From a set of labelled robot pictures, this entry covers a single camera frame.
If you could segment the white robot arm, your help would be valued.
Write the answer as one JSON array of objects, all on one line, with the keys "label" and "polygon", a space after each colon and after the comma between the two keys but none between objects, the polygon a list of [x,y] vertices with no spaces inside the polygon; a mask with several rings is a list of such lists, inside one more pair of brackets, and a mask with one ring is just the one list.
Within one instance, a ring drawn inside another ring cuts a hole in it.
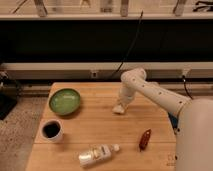
[{"label": "white robot arm", "polygon": [[122,86],[113,111],[124,114],[135,93],[141,93],[178,119],[175,171],[213,171],[213,100],[190,99],[146,81],[136,68],[121,75]]}]

